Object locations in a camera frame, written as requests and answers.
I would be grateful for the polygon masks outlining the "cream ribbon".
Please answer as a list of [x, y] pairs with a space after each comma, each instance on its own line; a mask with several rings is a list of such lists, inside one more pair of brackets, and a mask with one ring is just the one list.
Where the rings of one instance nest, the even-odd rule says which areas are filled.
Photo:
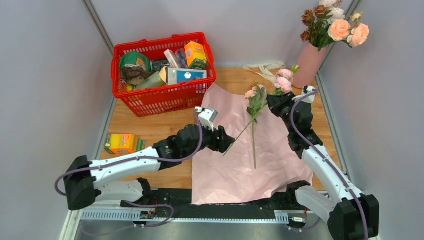
[[284, 62], [274, 62], [267, 64], [245, 64], [242, 66], [244, 70], [255, 73], [262, 78], [268, 80], [272, 84], [275, 83], [275, 75], [271, 72], [271, 70], [279, 70], [285, 68], [286, 64]]

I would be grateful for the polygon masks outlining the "pink cylindrical vase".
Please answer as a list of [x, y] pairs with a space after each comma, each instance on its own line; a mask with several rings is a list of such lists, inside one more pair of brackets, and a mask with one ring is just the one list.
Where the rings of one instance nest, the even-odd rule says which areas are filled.
[[303, 48], [298, 60], [299, 70], [294, 74], [292, 85], [295, 88], [302, 89], [310, 86], [324, 61], [329, 46], [318, 48], [308, 42]]

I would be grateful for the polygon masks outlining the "peach rose flower stem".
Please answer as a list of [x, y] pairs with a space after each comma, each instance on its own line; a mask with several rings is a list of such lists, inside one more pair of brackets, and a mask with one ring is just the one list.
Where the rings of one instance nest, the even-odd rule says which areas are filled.
[[345, 19], [334, 20], [328, 28], [328, 36], [334, 42], [344, 42], [351, 48], [364, 44], [370, 34], [368, 25], [359, 23], [363, 16], [363, 12], [354, 11], [350, 16], [352, 25]]

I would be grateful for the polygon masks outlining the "pink peony flower stem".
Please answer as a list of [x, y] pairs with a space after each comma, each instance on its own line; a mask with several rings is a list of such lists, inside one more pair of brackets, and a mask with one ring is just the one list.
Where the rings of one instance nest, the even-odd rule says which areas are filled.
[[282, 96], [292, 91], [292, 84], [294, 75], [300, 70], [298, 64], [293, 65], [291, 68], [281, 68], [275, 76], [273, 84], [273, 96]]

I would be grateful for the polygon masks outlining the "brown dried rose stem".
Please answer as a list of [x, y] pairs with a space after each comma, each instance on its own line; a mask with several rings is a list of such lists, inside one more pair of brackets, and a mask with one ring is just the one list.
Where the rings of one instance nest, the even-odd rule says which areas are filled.
[[301, 16], [302, 24], [307, 29], [300, 35], [302, 42], [309, 42], [317, 51], [327, 47], [330, 43], [328, 29], [330, 27], [330, 9], [319, 4], [314, 9], [307, 9]]

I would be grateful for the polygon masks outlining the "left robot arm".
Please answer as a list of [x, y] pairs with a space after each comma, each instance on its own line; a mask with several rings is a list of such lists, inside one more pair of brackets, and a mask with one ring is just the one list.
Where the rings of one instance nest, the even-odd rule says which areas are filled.
[[144, 208], [153, 201], [150, 184], [142, 178], [131, 182], [124, 182], [124, 178], [173, 168], [205, 148], [223, 154], [234, 142], [235, 138], [227, 135], [223, 126], [209, 129], [189, 124], [176, 135], [135, 153], [108, 160], [88, 160], [85, 155], [79, 156], [58, 177], [54, 188], [66, 197], [70, 211], [116, 201]]

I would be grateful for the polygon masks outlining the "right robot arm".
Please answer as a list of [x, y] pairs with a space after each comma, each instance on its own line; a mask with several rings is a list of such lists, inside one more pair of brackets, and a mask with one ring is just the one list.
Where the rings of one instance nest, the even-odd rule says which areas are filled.
[[319, 178], [327, 196], [309, 183], [298, 181], [288, 185], [286, 205], [301, 206], [313, 211], [327, 224], [334, 240], [368, 240], [379, 235], [380, 204], [377, 198], [366, 195], [338, 168], [322, 140], [312, 128], [312, 101], [316, 91], [302, 95], [292, 92], [267, 97], [270, 111], [280, 117], [288, 130], [288, 143], [293, 152]]

